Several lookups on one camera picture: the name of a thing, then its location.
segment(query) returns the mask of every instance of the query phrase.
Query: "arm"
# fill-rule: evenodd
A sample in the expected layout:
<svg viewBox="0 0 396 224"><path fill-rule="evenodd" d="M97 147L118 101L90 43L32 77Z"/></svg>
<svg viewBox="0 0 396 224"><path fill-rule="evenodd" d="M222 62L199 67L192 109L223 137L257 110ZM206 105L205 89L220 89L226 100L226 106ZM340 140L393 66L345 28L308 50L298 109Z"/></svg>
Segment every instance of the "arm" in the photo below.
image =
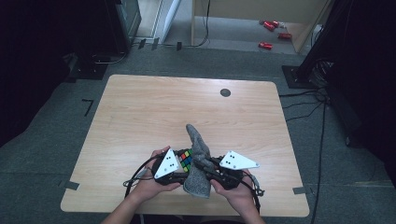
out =
<svg viewBox="0 0 396 224"><path fill-rule="evenodd" d="M170 147L165 147L160 150L155 150L152 156L158 155L163 151L168 150ZM155 160L149 162L146 168L151 168L152 164L154 164ZM151 172L146 172L143 178L152 178ZM150 180L142 180L134 187L131 193L120 203L119 206L102 222L102 224L109 223L130 223L133 216L134 211L142 204L143 202L155 197L157 194L163 191L171 191L180 186L179 183L174 183L171 185L163 186L154 179Z"/></svg>
<svg viewBox="0 0 396 224"><path fill-rule="evenodd" d="M251 186L251 179L245 176L243 180ZM210 180L217 194L224 196L231 207L246 221L247 224L265 224L253 202L250 189L239 184L236 189L226 190L216 180Z"/></svg>

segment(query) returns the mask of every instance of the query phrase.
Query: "white triangular marker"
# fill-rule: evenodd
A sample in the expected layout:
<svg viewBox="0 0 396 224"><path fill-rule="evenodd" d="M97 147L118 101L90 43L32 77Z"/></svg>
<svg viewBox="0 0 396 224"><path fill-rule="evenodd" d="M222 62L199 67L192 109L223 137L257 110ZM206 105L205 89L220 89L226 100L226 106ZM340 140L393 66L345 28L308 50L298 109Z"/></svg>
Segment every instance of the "white triangular marker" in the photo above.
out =
<svg viewBox="0 0 396 224"><path fill-rule="evenodd" d="M260 165L234 151L229 151L220 162L220 166L231 170L258 168Z"/></svg>
<svg viewBox="0 0 396 224"><path fill-rule="evenodd" d="M160 168L158 168L157 173L155 173L154 178L158 179L164 175L170 174L178 169L178 162L175 157L175 153L172 148L166 152L163 162L161 162Z"/></svg>

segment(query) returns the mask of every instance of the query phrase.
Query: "rubik's cube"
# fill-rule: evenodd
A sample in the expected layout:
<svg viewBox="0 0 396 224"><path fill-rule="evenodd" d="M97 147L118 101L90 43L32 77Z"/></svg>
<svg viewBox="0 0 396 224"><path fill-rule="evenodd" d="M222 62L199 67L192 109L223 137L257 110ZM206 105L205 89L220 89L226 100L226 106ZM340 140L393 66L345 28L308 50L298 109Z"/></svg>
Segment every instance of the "rubik's cube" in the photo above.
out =
<svg viewBox="0 0 396 224"><path fill-rule="evenodd" d="M191 169L191 156L192 150L188 149L183 152L183 154L178 156L178 160L180 161L181 167L183 167L184 172L188 173Z"/></svg>

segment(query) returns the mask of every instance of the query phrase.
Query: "black cable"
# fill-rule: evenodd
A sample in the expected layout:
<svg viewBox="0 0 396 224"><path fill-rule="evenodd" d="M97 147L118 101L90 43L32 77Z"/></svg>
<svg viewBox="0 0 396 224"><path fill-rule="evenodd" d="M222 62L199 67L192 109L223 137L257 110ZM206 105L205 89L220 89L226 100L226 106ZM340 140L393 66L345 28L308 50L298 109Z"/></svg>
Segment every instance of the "black cable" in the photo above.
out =
<svg viewBox="0 0 396 224"><path fill-rule="evenodd" d="M210 0L207 2L207 10L206 10L206 21L204 20L204 27L206 30L206 34L204 37L204 40L199 44L199 45L188 45L188 46L183 46L183 48L199 48L201 47L206 41L209 39L209 26L208 26L208 21L209 21L209 11L210 11ZM138 43L133 43L131 47L140 45L140 42ZM177 45L172 45L172 44L157 44L159 46L165 46L165 47L176 47Z"/></svg>
<svg viewBox="0 0 396 224"><path fill-rule="evenodd" d="M282 106L282 109L287 109L287 108L290 108L290 107L295 106L295 105L314 105L314 104L317 104L317 103L318 103L318 101L316 101L316 102L303 102L303 103L297 103L297 104Z"/></svg>
<svg viewBox="0 0 396 224"><path fill-rule="evenodd" d="M326 80L326 76L328 70L331 68L331 64L325 61L316 62L315 67L313 68L310 79L316 86L326 87L328 82Z"/></svg>
<svg viewBox="0 0 396 224"><path fill-rule="evenodd" d="M353 7L353 5L354 5L354 1L355 1L355 0L351 0L351 1L350 1L350 3L349 3L349 4L350 4L350 5L349 5L349 10L348 10L348 13L347 13L347 15L346 15L346 26L345 26L345 31L344 31L344 38L342 39L342 45L341 45L341 48L340 48L341 53L338 53L338 55L335 55L335 56L332 56L332 57L323 57L323 58L316 59L314 62L312 62L312 64L314 65L314 66L313 66L314 68L316 67L316 65L317 65L319 62L332 62L332 63L334 63L334 62L336 62L336 61L338 61L338 60L340 59L340 57L341 57L341 55L342 55L342 52L343 52L344 49L345 49L345 44L346 44L346 42L347 42L347 31L348 31L350 13L351 13L351 11L352 11L352 7Z"/></svg>
<svg viewBox="0 0 396 224"><path fill-rule="evenodd" d="M320 96L323 97L323 99L319 99L319 98L318 98L318 95L315 94L315 98L317 98L318 102L326 103L326 102L327 102L327 95L326 95L326 94L323 94L323 93L320 92L320 91L317 91L317 93L318 93Z"/></svg>
<svg viewBox="0 0 396 224"><path fill-rule="evenodd" d="M122 52L121 53L122 55L121 55L121 58L120 59L118 59L118 60L116 60L116 61L113 61L113 62L104 62L104 63L102 63L102 62L97 62L94 58L95 57L97 57L97 54L94 54L94 55L92 55L92 61L94 62L94 63L97 63L97 64L113 64L113 63L119 63L120 61L122 61L124 58L125 58L125 56L126 56L126 53L125 52Z"/></svg>
<svg viewBox="0 0 396 224"><path fill-rule="evenodd" d="M326 120L326 104L323 106L323 118L322 118L322 130L320 135L320 147L319 147L319 156L318 156L318 188L317 188L317 198L315 199L314 210L312 211L312 218L311 224L315 223L315 218L317 215L318 209L318 199L319 199L319 192L320 192L320 182L321 182L321 161L322 161L322 152L323 152L323 138L324 138L324 127L325 127L325 120Z"/></svg>
<svg viewBox="0 0 396 224"><path fill-rule="evenodd" d="M300 116L300 117L295 117L295 118L291 118L291 119L286 119L286 121L290 121L290 120L292 120L292 119L303 119L303 118L308 118L309 116L311 116L311 115L315 112L315 110L318 109L318 107L320 107L321 105L323 105L323 102L319 102L319 103L320 103L320 104L317 105L317 106L311 111L311 113L309 113L308 115L304 115L304 116Z"/></svg>
<svg viewBox="0 0 396 224"><path fill-rule="evenodd" d="M209 27L208 27L208 24L207 24L207 22L209 20L209 11L210 11L210 0L207 2L206 22L204 22L204 26L205 26L205 29L206 29L206 35L204 37L204 40L201 42L201 44L199 44L197 46L193 46L194 48L201 47L206 42L206 40L209 38Z"/></svg>
<svg viewBox="0 0 396 224"><path fill-rule="evenodd" d="M165 153L165 152L163 152L163 153L161 153L161 154L159 154L159 155L155 155L155 156L151 157L150 159L148 159L147 161L145 161L145 162L136 170L136 172L134 172L134 175L131 177L130 180L133 180L133 179L137 176L137 174L139 173L139 171L140 171L143 167L145 167L149 162L151 162L151 161L154 160L154 159L160 158L161 156L164 156L164 153ZM133 183L134 183L134 181L131 181L131 182L128 183L127 189L126 189L126 191L125 191L125 198L128 196L129 191L131 191L131 187L132 187L132 184L133 184Z"/></svg>
<svg viewBox="0 0 396 224"><path fill-rule="evenodd" d="M254 190L255 190L255 192L256 192L256 195L257 195L257 196L260 196L260 197L263 196L265 190L260 189L260 184L259 184L259 182L257 181L256 177L255 177L254 175L248 174L248 173L245 172L245 171L244 171L244 173L246 174L246 176L248 176L248 177L251 179L251 182L253 183L253 187L254 187Z"/></svg>
<svg viewBox="0 0 396 224"><path fill-rule="evenodd" d="M243 180L241 180L241 184L245 185L248 189L250 189L250 193L253 196L253 200L254 200L254 204L256 206L256 209L260 213L261 205L260 205L259 197L256 194L256 191L247 182L245 182Z"/></svg>
<svg viewBox="0 0 396 224"><path fill-rule="evenodd" d="M129 179L129 180L127 180L127 181L125 181L125 182L123 182L123 186L124 187L128 187L128 185L131 183L131 187L134 187L134 186L136 186L138 183L135 183L134 184L134 182L136 181L136 180L151 180L151 179L153 179L154 177L152 177L152 178L134 178L134 179Z"/></svg>
<svg viewBox="0 0 396 224"><path fill-rule="evenodd" d="M318 88L314 91L303 91L303 92L299 92L299 93L283 94L283 95L279 95L279 97L301 96L301 95L306 95L307 93L310 93L310 92L317 92L318 90L320 90L320 88Z"/></svg>

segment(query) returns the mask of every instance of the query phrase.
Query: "gray carpet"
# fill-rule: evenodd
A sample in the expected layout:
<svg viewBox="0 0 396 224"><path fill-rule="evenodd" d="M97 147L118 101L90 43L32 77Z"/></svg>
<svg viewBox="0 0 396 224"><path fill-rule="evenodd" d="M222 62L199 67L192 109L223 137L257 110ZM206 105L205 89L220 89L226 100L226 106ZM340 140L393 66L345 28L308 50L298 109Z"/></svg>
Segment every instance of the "gray carpet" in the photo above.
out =
<svg viewBox="0 0 396 224"><path fill-rule="evenodd" d="M265 80L275 82L279 94L287 94L301 90L288 88L281 65L299 65L303 60L304 56L271 52L134 47L124 60L107 68L103 80L62 83L29 128L0 148L0 223L99 223L106 216L63 212L60 203L64 189L58 184L73 172L110 75ZM94 100L87 117L89 103L82 99ZM281 98L283 106L313 101L312 95ZM307 115L314 107L285 108L285 118ZM311 212L317 191L322 110L323 106L309 118L288 121ZM342 126L331 106L326 107L325 120L316 223L396 223L396 190L383 163L364 148L345 146ZM309 223L311 216L265 220Z"/></svg>

